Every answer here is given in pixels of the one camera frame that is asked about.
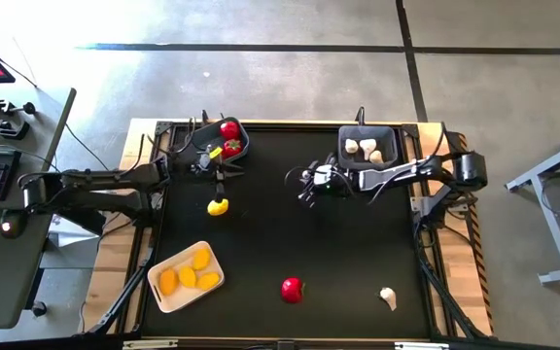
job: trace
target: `garlic clove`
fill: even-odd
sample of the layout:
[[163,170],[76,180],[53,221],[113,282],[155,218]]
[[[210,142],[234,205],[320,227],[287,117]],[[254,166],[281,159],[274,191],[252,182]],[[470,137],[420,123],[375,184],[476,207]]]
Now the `garlic clove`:
[[388,306],[392,311],[397,308],[397,294],[390,288],[384,287],[379,291],[379,297],[388,302]]
[[360,148],[365,152],[365,160],[368,160],[370,154],[375,151],[377,141],[375,139],[367,139],[360,141]]
[[345,140],[345,152],[352,155],[358,152],[358,142],[352,139]]
[[384,163],[384,157],[381,155],[381,152],[379,151],[373,151],[373,153],[371,153],[370,156],[368,156],[368,160],[370,160],[370,162],[373,164]]

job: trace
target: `yellow object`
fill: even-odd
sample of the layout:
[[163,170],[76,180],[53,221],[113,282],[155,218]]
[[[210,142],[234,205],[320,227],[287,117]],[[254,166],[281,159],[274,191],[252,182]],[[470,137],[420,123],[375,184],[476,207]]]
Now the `yellow object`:
[[211,251],[207,248],[198,249],[193,256],[193,269],[201,270],[211,262]]
[[215,287],[219,282],[220,274],[218,274],[217,272],[211,272],[202,275],[202,277],[198,279],[198,283],[196,284],[196,286],[203,291],[208,291],[211,288]]
[[209,154],[209,157],[211,159],[213,159],[213,158],[215,158],[215,157],[217,157],[221,154],[222,154],[222,147],[218,147],[215,150],[211,151],[211,153]]
[[226,213],[228,210],[228,199],[224,198],[220,203],[216,202],[215,200],[211,200],[209,205],[206,207],[206,211],[211,216],[218,216]]
[[185,287],[195,287],[195,272],[189,266],[181,267],[179,270],[179,279]]
[[173,268],[166,269],[159,276],[159,290],[164,296],[169,296],[174,293],[178,285],[179,280]]

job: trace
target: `metal stand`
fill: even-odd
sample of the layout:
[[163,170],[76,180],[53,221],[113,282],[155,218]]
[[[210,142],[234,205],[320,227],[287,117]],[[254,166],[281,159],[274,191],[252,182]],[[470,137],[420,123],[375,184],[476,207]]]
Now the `metal stand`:
[[[556,220],[556,215],[544,205],[544,201],[542,200],[543,176],[554,173],[558,169],[560,169],[560,152],[548,158],[547,160],[543,161],[533,169],[518,176],[517,178],[515,178],[515,180],[507,183],[505,187],[507,188],[507,190],[513,193],[525,185],[529,185],[529,184],[533,185],[533,189],[535,190],[535,195],[539,200],[540,207],[543,210],[543,215],[545,216],[545,220],[548,222],[548,227],[550,228],[550,232],[552,233],[552,238],[554,239],[554,243],[556,244],[556,249],[559,251],[559,256],[560,256],[560,227]],[[550,204],[547,198],[545,199],[545,202],[548,205]],[[549,282],[557,282],[560,281],[560,270],[552,271],[544,275],[540,274],[539,277],[540,277],[540,282],[542,282],[542,284],[549,283]]]

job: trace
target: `white tray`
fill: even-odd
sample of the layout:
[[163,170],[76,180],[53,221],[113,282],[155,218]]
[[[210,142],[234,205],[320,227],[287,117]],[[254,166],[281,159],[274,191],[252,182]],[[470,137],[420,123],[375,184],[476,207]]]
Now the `white tray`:
[[[195,270],[195,276],[197,278],[200,278],[200,276],[205,273],[217,272],[220,275],[220,282],[218,282],[218,284],[210,290],[202,291],[199,288],[184,287],[183,284],[181,284],[181,282],[179,281],[179,285],[178,287],[176,287],[176,291],[174,291],[174,293],[172,293],[172,295],[170,296],[164,296],[159,290],[159,276],[161,275],[161,273],[167,268],[174,268],[178,274],[179,268],[183,266],[193,266],[193,255],[195,254],[195,251],[203,248],[207,248],[211,252],[211,262],[208,266],[206,266],[206,268],[202,270]],[[151,269],[148,271],[147,276],[148,283],[151,285],[151,291],[153,291],[153,295],[155,296],[155,300],[157,301],[159,310],[165,313],[179,310],[224,284],[224,272],[222,271],[220,263],[215,257],[211,246],[205,241],[194,243],[192,246],[181,251],[172,258],[168,258],[167,260],[151,267]]]

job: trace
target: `concrete floor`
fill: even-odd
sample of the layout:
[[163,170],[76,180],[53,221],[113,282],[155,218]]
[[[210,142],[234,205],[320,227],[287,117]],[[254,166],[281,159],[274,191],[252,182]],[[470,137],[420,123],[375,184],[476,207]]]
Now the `concrete floor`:
[[[110,166],[131,118],[224,112],[246,119],[416,121],[402,53],[92,52],[84,43],[402,44],[395,1],[0,1],[0,55],[40,85],[75,87],[70,125]],[[560,0],[405,0],[415,46],[560,48]],[[22,24],[14,16],[38,20]],[[560,261],[535,201],[502,184],[558,150],[560,55],[416,56],[429,120],[486,156],[477,194],[496,335],[560,346]],[[65,134],[60,167],[97,167]],[[88,272],[54,270],[5,339],[72,334]]]

